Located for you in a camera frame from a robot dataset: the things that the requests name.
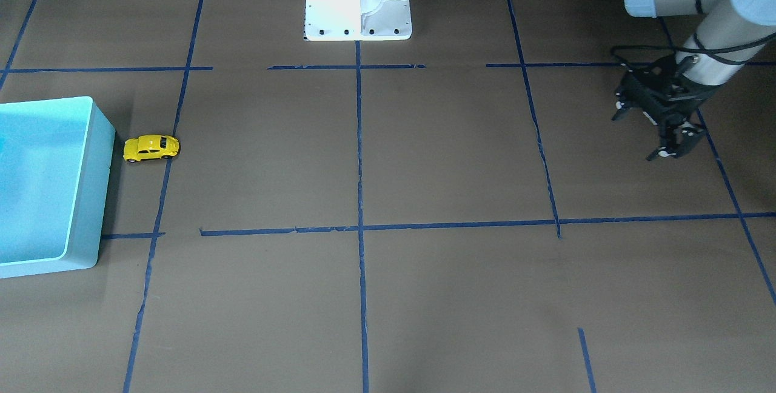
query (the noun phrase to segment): plastic container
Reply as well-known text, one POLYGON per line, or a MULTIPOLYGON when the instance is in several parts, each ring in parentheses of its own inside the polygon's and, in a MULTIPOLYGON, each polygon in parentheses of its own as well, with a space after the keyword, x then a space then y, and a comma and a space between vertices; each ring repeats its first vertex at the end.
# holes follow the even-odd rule
POLYGON ((90 97, 0 104, 0 278, 97 263, 115 135, 90 97))

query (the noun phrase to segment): white robotic arm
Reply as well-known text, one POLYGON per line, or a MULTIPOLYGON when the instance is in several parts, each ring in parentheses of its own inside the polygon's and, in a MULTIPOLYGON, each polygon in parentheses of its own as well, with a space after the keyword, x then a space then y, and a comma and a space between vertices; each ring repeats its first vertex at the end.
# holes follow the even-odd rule
POLYGON ((647 160, 687 155, 706 134, 690 122, 693 113, 717 89, 776 38, 776 0, 624 0, 635 17, 704 14, 707 17, 674 54, 647 67, 633 67, 616 52, 662 49, 648 45, 616 45, 612 54, 628 68, 620 82, 617 113, 642 109, 658 127, 660 145, 647 160))

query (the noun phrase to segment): toy car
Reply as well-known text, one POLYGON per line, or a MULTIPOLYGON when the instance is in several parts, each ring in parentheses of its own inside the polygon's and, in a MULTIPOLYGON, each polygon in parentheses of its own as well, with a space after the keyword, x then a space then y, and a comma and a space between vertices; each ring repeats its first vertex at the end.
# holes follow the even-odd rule
POLYGON ((137 163, 147 159, 171 159, 181 150, 178 139, 171 135, 141 135, 124 142, 124 160, 137 163))

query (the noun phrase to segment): vertical blue tape line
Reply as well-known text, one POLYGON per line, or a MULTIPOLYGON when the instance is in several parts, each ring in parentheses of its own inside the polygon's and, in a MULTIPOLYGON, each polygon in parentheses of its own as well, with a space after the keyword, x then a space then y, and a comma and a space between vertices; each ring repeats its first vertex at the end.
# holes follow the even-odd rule
POLYGON ((194 45, 196 45, 196 34, 199 30, 199 18, 202 16, 202 4, 205 0, 199 0, 194 17, 194 28, 192 28, 192 40, 189 43, 189 55, 186 57, 186 70, 183 72, 183 83, 181 84, 181 95, 178 98, 178 108, 175 111, 175 124, 172 127, 172 135, 178 132, 178 123, 181 121, 181 110, 183 109, 183 99, 186 97, 186 86, 189 84, 189 73, 192 68, 192 58, 194 58, 194 45))
POLYGON ((529 72, 527 72, 526 59, 523 56, 523 47, 520 43, 520 33, 518 31, 518 21, 515 17, 515 7, 512 4, 512 0, 507 0, 507 6, 509 7, 509 16, 512 18, 512 30, 515 32, 515 44, 518 47, 518 57, 520 58, 520 68, 523 72, 523 81, 526 84, 526 93, 527 98, 529 99, 529 108, 531 109, 531 119, 533 120, 534 127, 536 128, 536 143, 538 145, 538 153, 541 157, 541 163, 544 166, 544 175, 547 178, 547 192, 549 193, 549 202, 552 206, 552 216, 555 218, 555 230, 557 231, 558 238, 561 238, 558 208, 555 205, 555 194, 552 192, 552 181, 549 178, 549 167, 547 166, 547 158, 544 153, 544 144, 541 142, 541 132, 540 128, 538 128, 538 119, 536 118, 536 109, 534 107, 533 95, 531 93, 529 72))
POLYGON ((760 273, 763 276, 763 280, 765 281, 765 286, 768 289, 768 293, 771 295, 771 301, 773 301, 774 305, 776 305, 776 291, 774 290, 773 282, 771 282, 771 278, 768 276, 768 271, 765 269, 765 264, 763 263, 762 257, 760 257, 760 251, 757 250, 757 245, 754 244, 754 239, 752 238, 752 233, 749 231, 749 225, 746 224, 746 218, 741 211, 741 207, 738 203, 737 197, 735 197, 735 192, 732 191, 732 186, 730 185, 730 179, 728 178, 727 171, 725 170, 725 166, 723 164, 723 161, 720 158, 720 153, 717 152, 717 147, 714 144, 714 139, 712 139, 712 134, 709 133, 709 127, 706 125, 706 120, 703 118, 703 114, 701 113, 701 110, 698 109, 698 119, 701 121, 702 127, 706 130, 706 138, 709 140, 709 146, 712 148, 712 153, 714 155, 714 159, 717 161, 717 167, 720 168, 721 176, 723 177, 723 181, 725 182, 725 186, 728 190, 728 194, 730 195, 730 200, 732 200, 732 205, 735 207, 735 213, 738 213, 739 221, 741 222, 741 226, 743 227, 743 233, 746 235, 746 241, 749 242, 749 247, 752 249, 752 253, 754 254, 754 260, 757 261, 757 267, 760 268, 760 273))
POLYGON ((587 340, 584 337, 584 329, 577 328, 580 336, 580 346, 582 346, 582 356, 584 357, 584 366, 587 371, 587 382, 590 384, 590 393, 597 393, 595 388, 595 377, 593 376, 593 366, 590 365, 590 352, 587 351, 587 340))
MULTIPOLYGON (((191 61, 192 56, 194 53, 194 44, 196 42, 196 33, 197 33, 197 27, 199 26, 199 17, 202 13, 202 2, 204 0, 199 0, 199 4, 197 6, 197 12, 196 17, 194 18, 194 29, 192 29, 192 40, 189 45, 189 56, 188 59, 186 59, 186 71, 183 72, 183 83, 181 84, 181 94, 180 98, 178 98, 178 111, 177 114, 175 114, 175 126, 173 127, 173 133, 175 133, 175 130, 178 127, 178 120, 180 118, 180 111, 183 104, 183 97, 186 94, 186 84, 188 83, 189 78, 189 69, 191 68, 191 61)), ((164 166, 164 178, 161 183, 161 192, 159 193, 159 209, 156 214, 156 219, 153 222, 153 233, 158 233, 159 228, 161 227, 161 216, 164 213, 164 200, 167 197, 167 184, 170 180, 170 171, 172 169, 172 160, 166 161, 166 166, 164 166)), ((130 348, 130 359, 127 363, 127 374, 124 377, 124 393, 130 392, 130 387, 132 384, 132 374, 135 368, 135 360, 138 356, 138 344, 139 339, 141 338, 141 331, 143 329, 143 318, 145 316, 145 307, 146 302, 148 300, 148 288, 150 286, 150 276, 152 276, 152 264, 153 264, 153 257, 156 255, 156 244, 157 244, 157 237, 153 237, 152 241, 150 242, 150 247, 148 249, 148 263, 146 265, 146 275, 145 275, 145 283, 143 288, 143 302, 141 303, 141 309, 138 311, 138 318, 135 321, 135 332, 132 336, 132 347, 130 348)))
POLYGON ((361 143, 363 129, 361 128, 361 43, 355 42, 355 114, 358 121, 358 269, 361 274, 361 382, 363 393, 369 393, 369 341, 366 326, 366 263, 364 261, 364 189, 363 189, 363 159, 361 158, 361 143))
POLYGON ((16 36, 16 42, 13 43, 13 49, 11 49, 11 54, 8 56, 8 61, 5 63, 5 70, 3 70, 2 77, 0 77, 0 89, 2 89, 2 86, 5 84, 5 79, 8 77, 8 71, 11 69, 13 59, 16 57, 16 51, 19 50, 19 45, 22 42, 24 31, 27 30, 27 24, 30 23, 30 18, 33 16, 33 10, 35 9, 35 5, 37 3, 38 0, 33 0, 30 3, 30 8, 27 9, 27 15, 24 17, 22 28, 19 29, 19 34, 16 36))

